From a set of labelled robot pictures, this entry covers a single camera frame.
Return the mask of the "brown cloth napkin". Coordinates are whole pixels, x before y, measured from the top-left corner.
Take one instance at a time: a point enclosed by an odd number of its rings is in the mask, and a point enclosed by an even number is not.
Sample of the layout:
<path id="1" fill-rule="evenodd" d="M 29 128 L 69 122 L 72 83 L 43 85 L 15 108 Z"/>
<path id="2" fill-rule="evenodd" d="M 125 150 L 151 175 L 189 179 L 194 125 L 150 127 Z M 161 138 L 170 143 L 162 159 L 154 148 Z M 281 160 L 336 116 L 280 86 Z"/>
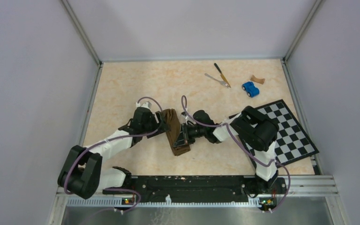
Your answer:
<path id="1" fill-rule="evenodd" d="M 179 118 L 177 116 L 177 112 L 175 109 L 165 109 L 162 111 L 163 118 L 165 120 L 165 123 L 168 125 L 169 130 L 166 131 L 166 136 L 169 142 L 169 145 L 171 147 L 172 153 L 174 156 L 180 156 L 182 154 L 185 154 L 189 151 L 191 151 L 191 148 L 186 146 L 180 146 L 180 147 L 174 147 L 173 144 L 176 142 L 180 131 L 181 131 L 181 125 Z"/>

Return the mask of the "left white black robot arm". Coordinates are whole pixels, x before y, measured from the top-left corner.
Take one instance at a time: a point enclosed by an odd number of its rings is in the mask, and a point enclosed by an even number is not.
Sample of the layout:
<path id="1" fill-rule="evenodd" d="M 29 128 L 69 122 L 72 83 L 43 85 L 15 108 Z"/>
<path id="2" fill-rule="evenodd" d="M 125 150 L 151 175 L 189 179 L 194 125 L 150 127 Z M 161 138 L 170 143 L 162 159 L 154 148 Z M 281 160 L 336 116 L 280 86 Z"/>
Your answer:
<path id="1" fill-rule="evenodd" d="M 83 199 L 94 195 L 99 188 L 114 187 L 119 193 L 130 191 L 132 182 L 120 168 L 102 172 L 103 163 L 123 150 L 132 148 L 143 137 L 151 138 L 168 131 L 162 110 L 153 112 L 151 103 L 138 103 L 129 121 L 99 142 L 83 147 L 73 146 L 58 176 L 59 187 L 66 194 Z"/>

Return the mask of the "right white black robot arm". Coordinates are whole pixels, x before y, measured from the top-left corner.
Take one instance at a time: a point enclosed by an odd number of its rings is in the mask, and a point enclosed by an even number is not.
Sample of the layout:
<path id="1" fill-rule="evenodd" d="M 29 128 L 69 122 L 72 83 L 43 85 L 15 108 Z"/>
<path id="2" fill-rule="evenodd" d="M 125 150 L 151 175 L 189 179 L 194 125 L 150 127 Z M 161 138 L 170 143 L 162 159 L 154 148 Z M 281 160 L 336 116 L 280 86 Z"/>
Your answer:
<path id="1" fill-rule="evenodd" d="M 204 137 L 218 144 L 232 138 L 242 146 L 255 162 L 256 187 L 262 193 L 269 193 L 278 178 L 275 146 L 278 123 L 251 106 L 222 123 L 215 123 L 204 111 L 196 111 L 193 116 L 183 112 L 187 122 L 181 124 L 180 133 L 172 146 L 188 147 L 196 138 Z"/>

